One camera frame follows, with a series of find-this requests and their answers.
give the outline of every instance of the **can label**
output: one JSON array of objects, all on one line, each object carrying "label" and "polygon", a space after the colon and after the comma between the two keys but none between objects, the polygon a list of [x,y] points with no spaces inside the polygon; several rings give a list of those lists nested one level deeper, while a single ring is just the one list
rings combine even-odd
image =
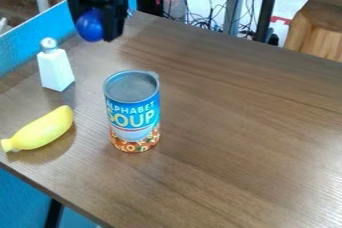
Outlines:
[{"label": "can label", "polygon": [[160,136],[160,97],[139,103],[120,103],[106,97],[112,144],[125,152],[143,152]]}]

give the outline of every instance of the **wooden chair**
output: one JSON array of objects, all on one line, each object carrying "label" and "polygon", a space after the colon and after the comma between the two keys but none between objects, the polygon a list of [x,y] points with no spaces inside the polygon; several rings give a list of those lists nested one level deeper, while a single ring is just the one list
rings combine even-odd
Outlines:
[{"label": "wooden chair", "polygon": [[342,7],[308,1],[291,22],[285,48],[342,62]]}]

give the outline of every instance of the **floor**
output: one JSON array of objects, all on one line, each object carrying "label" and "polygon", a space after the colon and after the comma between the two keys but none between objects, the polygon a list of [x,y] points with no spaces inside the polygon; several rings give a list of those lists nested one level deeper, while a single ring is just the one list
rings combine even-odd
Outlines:
[{"label": "floor", "polygon": [[[208,17],[210,7],[214,8],[214,16],[216,16],[216,23],[222,27],[225,15],[225,8],[218,5],[224,5],[227,0],[211,0],[212,4],[210,4],[209,0],[188,0],[189,9],[191,12],[201,15],[203,17]],[[296,12],[303,7],[307,0],[276,0],[276,4],[273,10],[273,16],[275,20],[277,17],[292,19]],[[260,7],[262,0],[255,0],[255,19],[252,19],[251,29],[255,31],[256,21],[258,20]],[[239,21],[240,25],[246,25],[250,21],[250,15],[248,13],[248,8],[252,5],[252,0],[243,0],[242,10],[241,10],[241,20]],[[274,29],[274,33],[276,33],[280,39],[279,45],[283,46],[287,32],[288,25],[284,24],[282,20],[278,20],[276,22],[271,23],[271,27]]]}]

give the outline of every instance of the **wooden table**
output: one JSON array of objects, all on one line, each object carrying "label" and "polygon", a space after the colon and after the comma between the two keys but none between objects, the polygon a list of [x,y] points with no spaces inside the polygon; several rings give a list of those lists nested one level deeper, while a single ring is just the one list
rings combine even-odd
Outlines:
[{"label": "wooden table", "polygon": [[[43,89],[35,62],[0,82],[0,136],[68,104],[75,126],[1,167],[104,226],[341,227],[342,65],[138,13],[125,36],[67,49],[76,84]],[[162,137],[109,143],[102,83],[161,77]]]}]

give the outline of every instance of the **toy banana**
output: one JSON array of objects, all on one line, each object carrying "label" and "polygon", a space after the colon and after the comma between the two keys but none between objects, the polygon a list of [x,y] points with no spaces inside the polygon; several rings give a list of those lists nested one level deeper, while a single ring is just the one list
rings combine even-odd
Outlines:
[{"label": "toy banana", "polygon": [[42,147],[68,131],[72,122],[71,108],[60,106],[21,128],[11,139],[1,140],[2,149],[9,152]]}]

